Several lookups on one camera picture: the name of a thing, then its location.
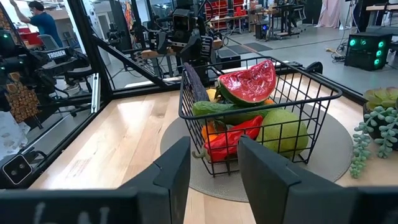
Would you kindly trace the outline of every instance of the green melon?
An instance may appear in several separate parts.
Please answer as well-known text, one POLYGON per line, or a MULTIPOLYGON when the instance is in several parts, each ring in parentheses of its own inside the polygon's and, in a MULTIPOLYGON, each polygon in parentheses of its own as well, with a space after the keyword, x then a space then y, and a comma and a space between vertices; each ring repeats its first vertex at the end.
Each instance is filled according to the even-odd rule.
MULTIPOLYGON (((289 138, 289 137, 297 136, 297 130, 299 128, 299 117, 296 114, 287 110, 273 110, 268 112, 268 115, 264 118, 262 122, 263 126, 270 124, 276 124, 276 125, 264 127, 264 141, 272 139, 276 140, 264 142, 262 143, 262 145, 273 150, 274 152, 277 152, 280 142, 280 154, 284 157, 292 157, 294 153, 293 151, 290 152, 284 152, 284 151, 295 149, 296 138, 289 138), (283 124, 282 136, 280 136, 279 124, 288 121, 296 121, 296 122, 283 124)), ((263 134, 262 129, 263 128, 261 128, 260 134, 257 137, 258 142, 262 142, 262 134, 263 134)), ((298 132, 298 135, 302 137, 297 138, 296 149, 298 150, 296 151, 295 155, 301 153, 303 149, 307 147, 308 144, 307 127, 305 126, 304 122, 301 122, 300 124, 300 130, 298 132)))

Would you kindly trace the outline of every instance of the pink curtain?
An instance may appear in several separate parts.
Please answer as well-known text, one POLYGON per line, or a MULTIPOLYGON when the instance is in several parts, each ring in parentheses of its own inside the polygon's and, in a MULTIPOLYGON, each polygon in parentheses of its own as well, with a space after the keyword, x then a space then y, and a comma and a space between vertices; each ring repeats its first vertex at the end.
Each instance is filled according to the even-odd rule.
POLYGON ((316 27, 338 28, 340 20, 340 7, 338 1, 339 0, 323 0, 321 14, 316 27))

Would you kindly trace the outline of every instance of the wooden tabletop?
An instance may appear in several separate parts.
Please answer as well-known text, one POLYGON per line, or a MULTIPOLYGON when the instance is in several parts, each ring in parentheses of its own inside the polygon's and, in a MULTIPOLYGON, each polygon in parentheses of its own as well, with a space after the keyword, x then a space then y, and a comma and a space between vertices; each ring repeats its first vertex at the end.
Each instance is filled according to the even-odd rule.
MULTIPOLYGON (((222 45, 223 45, 223 41, 220 40, 219 38, 217 38, 213 41, 214 49, 220 49, 222 45)), ((167 55, 175 55, 175 52, 173 51, 173 49, 171 49, 171 47, 167 48, 167 55)), ((157 58, 157 57, 163 57, 164 55, 157 53, 155 50, 143 50, 141 52, 141 56, 143 58, 157 58)))
MULTIPOLYGON (((367 11, 380 11, 380 10, 384 10, 384 6, 368 6, 366 7, 367 11)), ((391 6, 387 6, 386 10, 398 10, 398 5, 391 5, 391 6)))
POLYGON ((29 45, 26 45, 26 48, 34 49, 34 48, 41 47, 41 46, 42 46, 42 44, 29 44, 29 45))
MULTIPOLYGON (((297 86, 299 78, 294 78, 294 86, 297 86)), ((303 79, 300 89, 306 91, 306 86, 308 80, 303 79)), ((318 84, 312 81, 310 87, 309 94, 317 94, 318 84)), ((321 93, 330 92, 322 88, 321 93)), ((160 156, 162 136, 171 122, 178 118, 178 101, 178 91, 112 101, 31 189, 119 187, 160 156)), ((333 100, 328 113, 350 134, 363 120, 362 107, 345 97, 333 100)), ((370 150, 374 152, 376 148, 372 144, 370 150)), ((342 186, 398 185, 397 173, 398 152, 393 152, 388 159, 379 159, 373 154, 360 179, 352 179, 347 172, 336 183, 342 186)), ((248 203, 222 200, 190 189, 185 223, 252 224, 255 221, 248 203)))
POLYGON ((231 20, 231 19, 242 19, 242 18, 245 18, 245 17, 247 17, 248 15, 242 15, 242 16, 226 16, 226 17, 222 17, 222 18, 219 18, 219 19, 211 19, 211 21, 210 22, 221 22, 221 21, 228 21, 228 20, 231 20))
POLYGON ((277 9, 273 10, 264 10, 262 12, 256 12, 256 15, 272 15, 272 14, 277 14, 279 11, 277 9))

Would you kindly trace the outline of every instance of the red bell pepper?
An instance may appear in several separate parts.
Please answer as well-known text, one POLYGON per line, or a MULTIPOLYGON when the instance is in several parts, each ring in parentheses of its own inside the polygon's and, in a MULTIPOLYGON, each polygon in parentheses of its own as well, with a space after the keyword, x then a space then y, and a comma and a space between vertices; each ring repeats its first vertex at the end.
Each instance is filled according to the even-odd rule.
POLYGON ((246 134, 251 139, 256 139, 260 132, 262 116, 256 116, 250 121, 245 121, 229 129, 226 133, 220 134, 210 143, 205 143, 205 149, 212 162, 223 161, 226 156, 235 154, 238 147, 239 138, 246 134))

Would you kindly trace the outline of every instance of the cucumber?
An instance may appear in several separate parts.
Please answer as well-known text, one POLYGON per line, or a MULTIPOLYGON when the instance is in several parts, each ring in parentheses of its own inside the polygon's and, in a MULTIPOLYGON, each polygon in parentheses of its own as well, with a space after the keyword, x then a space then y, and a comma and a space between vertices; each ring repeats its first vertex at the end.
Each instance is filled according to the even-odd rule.
MULTIPOLYGON (((236 106, 235 104, 232 103, 221 104, 221 103, 212 103, 209 101, 198 101, 195 104, 193 104, 192 113, 195 116, 200 116, 200 115, 222 113, 242 108, 243 107, 236 106)), ((269 110, 259 110, 247 113, 231 114, 224 117, 218 117, 216 119, 224 122, 225 124, 237 125, 245 121, 249 121, 258 115, 261 115, 264 118, 265 116, 267 116, 268 112, 269 110)))

